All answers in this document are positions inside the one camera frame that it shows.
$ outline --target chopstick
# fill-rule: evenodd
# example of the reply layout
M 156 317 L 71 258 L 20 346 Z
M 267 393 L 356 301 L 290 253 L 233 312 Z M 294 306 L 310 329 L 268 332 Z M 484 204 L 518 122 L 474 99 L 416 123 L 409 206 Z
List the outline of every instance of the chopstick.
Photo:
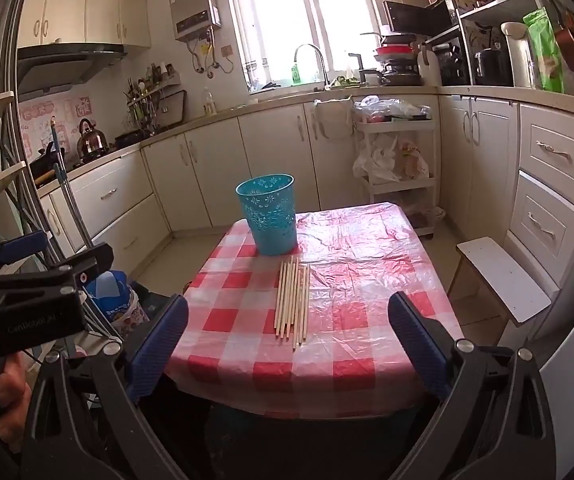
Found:
M 292 256 L 280 266 L 273 327 L 276 337 L 289 339 L 295 350 L 307 339 L 311 267 Z

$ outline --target faucet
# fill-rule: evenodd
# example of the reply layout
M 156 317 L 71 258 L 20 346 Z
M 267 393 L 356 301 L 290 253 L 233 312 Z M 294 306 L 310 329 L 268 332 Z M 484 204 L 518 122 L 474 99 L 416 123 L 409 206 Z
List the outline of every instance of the faucet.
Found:
M 293 55 L 293 62 L 294 62 L 294 63 L 298 62 L 298 51 L 299 51 L 302 47 L 304 47 L 304 46 L 310 46 L 311 48 L 313 48 L 313 49 L 318 53 L 318 57 L 320 58 L 320 65 L 321 65 L 322 68 L 323 68 L 324 87 L 326 88 L 326 87 L 329 86 L 331 83 L 330 83 L 330 81 L 329 81 L 329 77 L 328 77 L 327 74 L 326 74 L 326 68 L 325 68 L 325 66 L 324 66 L 323 53 L 322 53 L 322 51 L 321 51 L 317 46 L 315 46 L 314 44 L 311 44 L 311 43 L 303 43 L 301 46 L 299 46 L 299 47 L 296 49 L 296 52 L 295 52 L 294 55 Z

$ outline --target plastic tablecloth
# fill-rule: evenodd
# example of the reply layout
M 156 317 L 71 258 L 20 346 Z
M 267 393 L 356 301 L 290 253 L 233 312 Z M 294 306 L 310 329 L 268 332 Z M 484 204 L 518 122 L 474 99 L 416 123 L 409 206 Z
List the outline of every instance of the plastic tablecloth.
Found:
M 308 337 L 275 336 L 282 260 L 257 253 L 233 225 L 186 291 L 189 325 L 166 367 L 178 388 L 279 418 L 386 415 L 413 405 L 422 384 L 387 317 L 403 290 L 454 338 L 462 332 L 402 210 L 384 203 L 296 216 L 292 254 L 311 265 Z

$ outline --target blue plastic basket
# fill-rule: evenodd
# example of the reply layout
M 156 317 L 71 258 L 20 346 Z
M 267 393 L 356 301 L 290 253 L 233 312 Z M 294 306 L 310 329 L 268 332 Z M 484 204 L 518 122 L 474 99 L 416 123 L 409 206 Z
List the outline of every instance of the blue plastic basket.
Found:
M 265 256 L 289 253 L 298 242 L 293 177 L 259 176 L 240 184 L 236 193 L 258 252 Z

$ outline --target window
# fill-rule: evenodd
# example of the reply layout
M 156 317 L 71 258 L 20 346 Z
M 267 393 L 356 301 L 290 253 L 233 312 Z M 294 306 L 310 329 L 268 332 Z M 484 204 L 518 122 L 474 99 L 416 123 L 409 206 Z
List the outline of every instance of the window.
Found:
M 344 74 L 349 53 L 361 54 L 365 68 L 375 68 L 378 30 L 371 0 L 234 0 L 244 73 L 250 92 L 292 86 L 296 49 L 304 43 L 320 48 L 330 80 Z M 322 81 L 322 66 L 311 47 L 298 51 L 302 84 Z

